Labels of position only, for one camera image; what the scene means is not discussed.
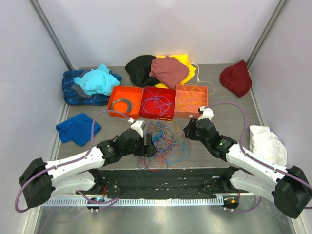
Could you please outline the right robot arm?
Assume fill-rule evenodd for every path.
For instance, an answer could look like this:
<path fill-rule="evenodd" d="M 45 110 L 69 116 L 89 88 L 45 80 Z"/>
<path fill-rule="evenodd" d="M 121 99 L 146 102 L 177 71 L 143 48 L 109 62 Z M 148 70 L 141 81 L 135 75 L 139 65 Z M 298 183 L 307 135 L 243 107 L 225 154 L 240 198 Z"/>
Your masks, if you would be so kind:
<path fill-rule="evenodd" d="M 312 187 L 299 167 L 286 168 L 256 156 L 232 138 L 219 134 L 208 118 L 191 118 L 183 131 L 186 138 L 201 142 L 212 156 L 236 165 L 220 180 L 223 191 L 248 191 L 271 201 L 293 219 L 309 209 Z"/>

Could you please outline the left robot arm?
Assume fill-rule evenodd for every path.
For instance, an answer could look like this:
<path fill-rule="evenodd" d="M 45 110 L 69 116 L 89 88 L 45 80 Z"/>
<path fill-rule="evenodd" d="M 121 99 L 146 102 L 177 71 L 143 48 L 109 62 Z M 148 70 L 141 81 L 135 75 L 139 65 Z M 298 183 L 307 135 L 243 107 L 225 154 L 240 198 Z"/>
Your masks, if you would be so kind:
<path fill-rule="evenodd" d="M 48 162 L 42 158 L 34 159 L 19 178 L 21 189 L 15 200 L 15 209 L 22 212 L 19 208 L 21 196 L 29 210 L 56 195 L 78 191 L 100 194 L 104 181 L 98 173 L 99 168 L 119 162 L 124 156 L 151 157 L 156 153 L 151 134 L 141 136 L 138 131 L 128 129 L 81 154 Z"/>

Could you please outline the salmon plastic bin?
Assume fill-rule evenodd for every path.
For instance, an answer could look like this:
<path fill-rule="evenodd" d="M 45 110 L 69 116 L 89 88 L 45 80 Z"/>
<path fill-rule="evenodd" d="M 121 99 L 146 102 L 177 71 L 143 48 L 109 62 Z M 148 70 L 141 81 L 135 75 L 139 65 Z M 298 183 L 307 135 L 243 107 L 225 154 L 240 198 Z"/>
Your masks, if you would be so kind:
<path fill-rule="evenodd" d="M 208 87 L 193 84 L 178 84 L 175 89 L 175 118 L 198 118 L 198 109 L 208 105 Z"/>

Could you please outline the grey tape roll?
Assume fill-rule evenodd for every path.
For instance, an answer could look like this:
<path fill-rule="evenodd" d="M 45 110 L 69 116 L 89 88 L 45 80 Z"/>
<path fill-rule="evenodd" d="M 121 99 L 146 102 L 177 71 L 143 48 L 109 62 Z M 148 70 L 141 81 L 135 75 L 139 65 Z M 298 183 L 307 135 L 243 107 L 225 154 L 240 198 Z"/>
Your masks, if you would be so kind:
<path fill-rule="evenodd" d="M 133 104 L 132 102 L 129 100 L 129 99 L 126 99 L 126 98 L 120 98 L 120 99 L 117 99 L 115 100 L 112 104 L 111 104 L 111 110 L 115 111 L 115 106 L 119 103 L 123 103 L 126 105 L 126 110 L 125 111 L 120 111 L 120 110 L 117 110 L 119 112 L 123 112 L 123 113 L 131 113 L 132 111 L 132 108 L 133 108 Z"/>

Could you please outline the orange plastic bin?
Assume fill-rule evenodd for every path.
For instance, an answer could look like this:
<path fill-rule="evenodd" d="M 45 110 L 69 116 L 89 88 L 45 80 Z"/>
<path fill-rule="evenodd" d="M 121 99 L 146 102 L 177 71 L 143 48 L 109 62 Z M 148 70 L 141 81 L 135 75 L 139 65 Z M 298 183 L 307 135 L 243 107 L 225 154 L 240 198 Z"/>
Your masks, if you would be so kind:
<path fill-rule="evenodd" d="M 126 116 L 133 118 L 133 119 L 139 119 L 140 118 L 140 107 L 141 107 L 141 101 L 142 101 L 142 92 L 143 88 L 140 87 L 132 87 L 132 86 L 115 86 L 113 88 L 113 91 L 110 95 L 110 99 L 107 105 L 107 109 L 111 110 L 111 104 L 120 98 L 126 98 L 129 99 L 132 104 L 133 108 L 131 113 L 123 113 Z M 119 103 L 115 106 L 115 111 L 125 111 L 126 105 L 123 103 Z"/>

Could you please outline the red plastic bin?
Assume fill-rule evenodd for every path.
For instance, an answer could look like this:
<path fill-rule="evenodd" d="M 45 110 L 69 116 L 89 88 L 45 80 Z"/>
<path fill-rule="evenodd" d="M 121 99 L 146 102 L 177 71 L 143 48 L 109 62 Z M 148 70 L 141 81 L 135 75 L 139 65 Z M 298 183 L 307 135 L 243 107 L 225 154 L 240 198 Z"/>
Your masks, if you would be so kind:
<path fill-rule="evenodd" d="M 176 91 L 157 87 L 146 87 L 142 92 L 140 115 L 147 119 L 173 119 Z"/>

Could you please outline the royal blue cloth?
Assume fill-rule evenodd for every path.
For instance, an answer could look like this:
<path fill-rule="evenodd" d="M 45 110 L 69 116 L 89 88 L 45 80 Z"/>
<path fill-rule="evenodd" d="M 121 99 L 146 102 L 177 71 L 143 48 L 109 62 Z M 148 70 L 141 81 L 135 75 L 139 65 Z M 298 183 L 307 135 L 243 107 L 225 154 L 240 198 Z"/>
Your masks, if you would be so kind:
<path fill-rule="evenodd" d="M 91 139 L 93 120 L 85 113 L 73 116 L 56 125 L 56 131 L 62 143 L 74 142 L 84 146 Z"/>

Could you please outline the white cloth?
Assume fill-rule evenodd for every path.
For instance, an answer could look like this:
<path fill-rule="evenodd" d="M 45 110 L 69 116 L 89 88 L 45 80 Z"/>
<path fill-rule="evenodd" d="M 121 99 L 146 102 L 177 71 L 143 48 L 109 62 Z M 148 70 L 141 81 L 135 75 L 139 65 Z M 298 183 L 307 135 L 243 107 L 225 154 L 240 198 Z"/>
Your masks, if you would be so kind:
<path fill-rule="evenodd" d="M 281 166 L 287 164 L 287 150 L 267 126 L 251 125 L 249 149 L 255 155 Z"/>

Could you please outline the maroon cloth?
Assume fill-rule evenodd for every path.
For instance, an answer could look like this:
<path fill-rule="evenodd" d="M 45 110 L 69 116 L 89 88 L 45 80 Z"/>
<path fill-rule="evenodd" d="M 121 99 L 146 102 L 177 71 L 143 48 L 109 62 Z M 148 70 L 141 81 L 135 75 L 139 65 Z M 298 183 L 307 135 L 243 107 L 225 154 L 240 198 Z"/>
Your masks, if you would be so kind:
<path fill-rule="evenodd" d="M 251 88 L 252 80 L 244 60 L 225 68 L 220 83 L 236 96 L 243 97 Z"/>

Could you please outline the dusty pink cloth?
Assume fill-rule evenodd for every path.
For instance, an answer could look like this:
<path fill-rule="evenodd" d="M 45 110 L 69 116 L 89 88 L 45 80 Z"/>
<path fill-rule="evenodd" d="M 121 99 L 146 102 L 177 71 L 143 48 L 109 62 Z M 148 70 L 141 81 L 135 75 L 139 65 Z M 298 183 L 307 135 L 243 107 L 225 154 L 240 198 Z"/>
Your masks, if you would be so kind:
<path fill-rule="evenodd" d="M 174 89 L 189 75 L 189 68 L 170 56 L 155 58 L 151 63 L 150 77 L 155 77 L 168 88 Z"/>

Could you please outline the light blue cloth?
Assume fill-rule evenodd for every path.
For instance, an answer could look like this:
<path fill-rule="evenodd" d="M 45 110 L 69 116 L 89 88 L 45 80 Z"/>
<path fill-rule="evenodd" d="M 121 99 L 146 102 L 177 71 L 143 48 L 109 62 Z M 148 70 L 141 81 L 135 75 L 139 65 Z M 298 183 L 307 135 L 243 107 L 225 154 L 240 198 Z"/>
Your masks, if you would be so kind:
<path fill-rule="evenodd" d="M 120 81 L 110 74 L 110 69 L 104 63 L 97 69 L 85 73 L 81 78 L 74 78 L 74 83 L 89 96 L 94 94 L 110 96 L 113 88 L 120 85 Z"/>

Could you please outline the yellow cloth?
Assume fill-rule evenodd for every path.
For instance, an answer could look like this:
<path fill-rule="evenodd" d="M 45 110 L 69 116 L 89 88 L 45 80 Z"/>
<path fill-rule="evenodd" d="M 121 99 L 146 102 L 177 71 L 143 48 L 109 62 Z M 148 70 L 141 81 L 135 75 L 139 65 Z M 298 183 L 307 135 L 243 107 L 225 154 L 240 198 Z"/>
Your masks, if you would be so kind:
<path fill-rule="evenodd" d="M 189 74 L 188 76 L 180 82 L 180 84 L 186 84 L 188 81 L 190 81 L 195 75 L 196 75 L 196 70 L 198 68 L 194 67 L 193 65 L 197 66 L 197 64 L 191 64 L 189 55 L 188 54 L 181 54 L 181 55 L 169 55 L 170 57 L 176 58 L 180 63 L 184 64 L 189 68 Z M 156 56 L 157 58 L 164 58 L 166 56 L 164 55 L 158 55 Z M 159 83 L 154 85 L 157 88 L 168 88 L 165 84 Z"/>

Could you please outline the grey cloth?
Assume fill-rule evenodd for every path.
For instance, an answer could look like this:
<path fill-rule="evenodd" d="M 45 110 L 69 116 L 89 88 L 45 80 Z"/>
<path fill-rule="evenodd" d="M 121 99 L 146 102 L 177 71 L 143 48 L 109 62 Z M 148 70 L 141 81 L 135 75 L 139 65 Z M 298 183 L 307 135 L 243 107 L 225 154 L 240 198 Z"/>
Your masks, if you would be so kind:
<path fill-rule="evenodd" d="M 77 85 L 76 83 L 74 83 L 71 87 L 71 89 L 76 92 L 79 96 L 81 96 L 82 98 L 90 98 L 91 96 L 86 94 L 84 92 L 84 90 L 79 86 Z"/>

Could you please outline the dark blue plaid cloth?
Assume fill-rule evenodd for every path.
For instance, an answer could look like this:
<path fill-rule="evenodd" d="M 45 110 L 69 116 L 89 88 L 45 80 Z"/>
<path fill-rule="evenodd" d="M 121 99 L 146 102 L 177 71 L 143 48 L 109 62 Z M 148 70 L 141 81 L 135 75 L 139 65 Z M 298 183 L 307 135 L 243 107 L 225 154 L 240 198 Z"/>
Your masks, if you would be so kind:
<path fill-rule="evenodd" d="M 68 105 L 93 105 L 104 106 L 109 102 L 110 96 L 103 94 L 94 94 L 91 97 L 84 98 L 72 89 L 74 78 L 82 77 L 91 69 L 66 71 L 62 78 L 63 99 Z"/>

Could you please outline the black cloth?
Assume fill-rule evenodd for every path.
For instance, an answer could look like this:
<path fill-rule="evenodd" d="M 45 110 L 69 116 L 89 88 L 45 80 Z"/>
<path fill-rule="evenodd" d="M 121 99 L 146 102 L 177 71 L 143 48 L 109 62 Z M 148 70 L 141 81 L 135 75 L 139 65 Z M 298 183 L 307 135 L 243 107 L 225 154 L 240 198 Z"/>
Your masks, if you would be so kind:
<path fill-rule="evenodd" d="M 151 77 L 152 61 L 155 59 L 152 55 L 142 55 L 134 58 L 125 66 L 126 72 L 130 76 L 130 81 L 139 86 L 153 86 L 160 83 L 156 77 Z"/>

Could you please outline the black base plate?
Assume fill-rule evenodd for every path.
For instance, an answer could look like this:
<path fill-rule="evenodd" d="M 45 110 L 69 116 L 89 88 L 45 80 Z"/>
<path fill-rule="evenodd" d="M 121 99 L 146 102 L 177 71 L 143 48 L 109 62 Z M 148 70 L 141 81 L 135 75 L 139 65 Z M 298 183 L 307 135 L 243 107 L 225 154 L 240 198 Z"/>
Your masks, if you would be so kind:
<path fill-rule="evenodd" d="M 121 199 L 204 199 L 217 194 L 238 193 L 229 182 L 235 167 L 148 170 L 96 170 L 93 188 L 85 195 Z"/>

